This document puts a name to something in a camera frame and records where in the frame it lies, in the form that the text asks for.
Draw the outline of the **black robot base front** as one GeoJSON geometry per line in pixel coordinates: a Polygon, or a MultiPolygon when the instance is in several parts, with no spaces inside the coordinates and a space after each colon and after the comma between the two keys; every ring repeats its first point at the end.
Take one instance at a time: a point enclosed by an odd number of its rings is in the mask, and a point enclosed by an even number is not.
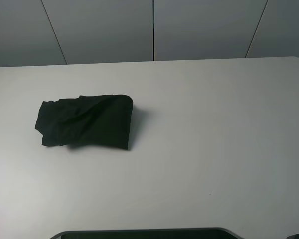
{"type": "Polygon", "coordinates": [[[239,239],[223,228],[64,231],[53,239],[239,239]]]}

